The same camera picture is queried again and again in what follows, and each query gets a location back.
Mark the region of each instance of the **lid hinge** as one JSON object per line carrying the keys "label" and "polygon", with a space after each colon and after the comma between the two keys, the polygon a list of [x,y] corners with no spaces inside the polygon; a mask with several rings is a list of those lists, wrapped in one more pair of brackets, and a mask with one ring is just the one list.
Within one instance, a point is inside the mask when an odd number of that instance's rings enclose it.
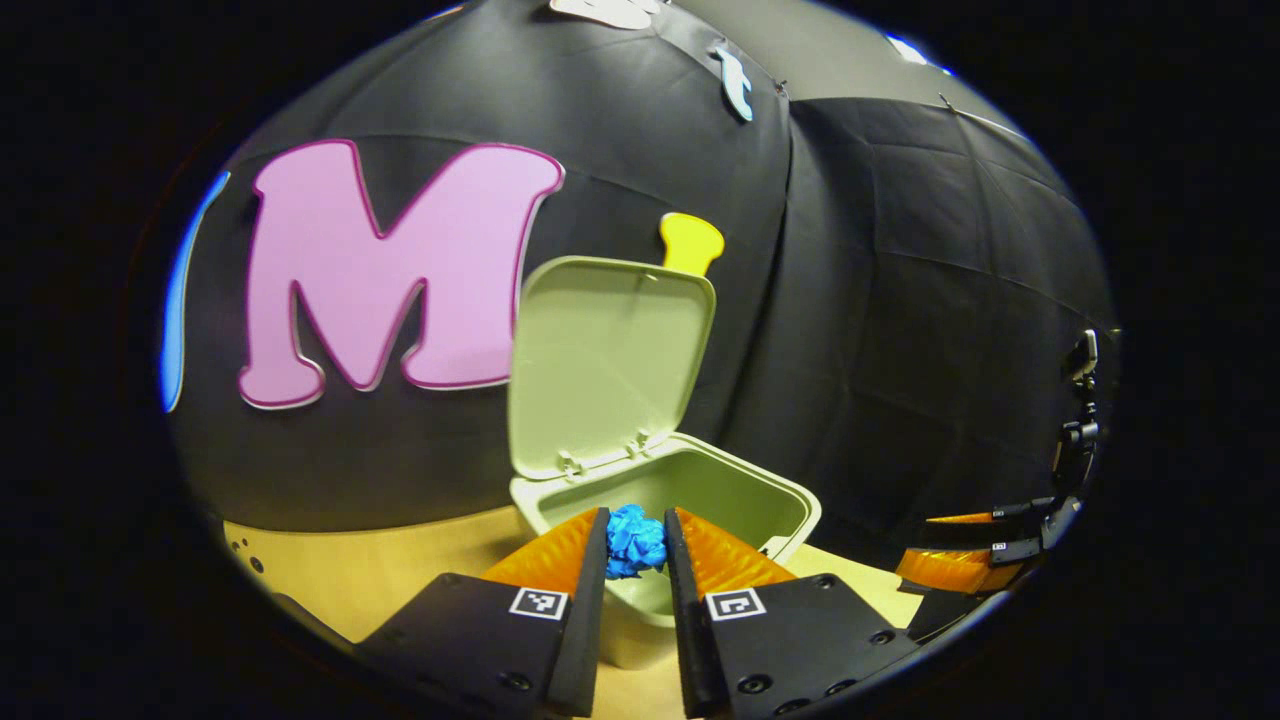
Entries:
{"label": "lid hinge", "polygon": [[627,443],[627,455],[635,460],[643,452],[649,450],[649,430],[640,428],[636,430],[636,438]]}
{"label": "lid hinge", "polygon": [[568,451],[561,451],[561,470],[564,473],[564,479],[570,483],[577,483],[582,480],[582,464],[579,462]]}

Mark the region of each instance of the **wooden surface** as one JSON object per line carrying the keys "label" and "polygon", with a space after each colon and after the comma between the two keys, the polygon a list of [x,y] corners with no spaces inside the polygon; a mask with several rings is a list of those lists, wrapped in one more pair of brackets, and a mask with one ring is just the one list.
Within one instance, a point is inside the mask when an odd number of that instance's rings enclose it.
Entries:
{"label": "wooden surface", "polygon": [[[265,589],[292,597],[351,642],[369,637],[440,573],[480,575],[529,538],[515,506],[387,530],[278,533],[233,523],[224,530]],[[897,592],[897,575],[808,544],[786,568],[799,577],[840,577],[897,628],[920,605],[919,596]],[[676,653],[643,670],[602,662],[593,717],[682,719]]]}

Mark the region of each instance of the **pink letter m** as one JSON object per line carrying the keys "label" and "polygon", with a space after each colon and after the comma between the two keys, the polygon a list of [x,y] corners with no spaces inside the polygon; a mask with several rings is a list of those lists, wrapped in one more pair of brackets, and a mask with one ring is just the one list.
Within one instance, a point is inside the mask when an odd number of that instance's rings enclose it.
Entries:
{"label": "pink letter m", "polygon": [[298,348],[298,300],[347,382],[376,388],[419,291],[422,327],[401,363],[404,378],[436,389],[507,379],[525,242],[538,206],[563,178],[541,152],[476,145],[451,159],[383,233],[353,143],[305,145],[273,160],[253,183],[261,208],[241,397],[276,410],[324,392],[324,373]]}

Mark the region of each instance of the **open lid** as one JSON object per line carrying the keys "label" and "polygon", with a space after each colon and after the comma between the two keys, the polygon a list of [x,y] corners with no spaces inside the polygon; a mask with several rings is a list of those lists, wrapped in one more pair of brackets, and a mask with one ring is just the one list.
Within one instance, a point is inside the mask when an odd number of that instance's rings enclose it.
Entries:
{"label": "open lid", "polygon": [[623,260],[566,256],[521,295],[507,388],[511,462],[550,479],[657,445],[685,415],[716,290],[707,278]]}

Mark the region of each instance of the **crumpled paper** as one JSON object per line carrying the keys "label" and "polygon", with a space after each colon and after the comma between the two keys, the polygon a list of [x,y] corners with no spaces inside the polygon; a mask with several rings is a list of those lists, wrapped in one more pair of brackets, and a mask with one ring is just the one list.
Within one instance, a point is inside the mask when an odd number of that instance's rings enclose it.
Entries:
{"label": "crumpled paper", "polygon": [[604,578],[639,578],[640,570],[662,570],[667,562],[667,538],[662,521],[644,516],[639,505],[623,505],[609,512],[605,529],[609,562]]}

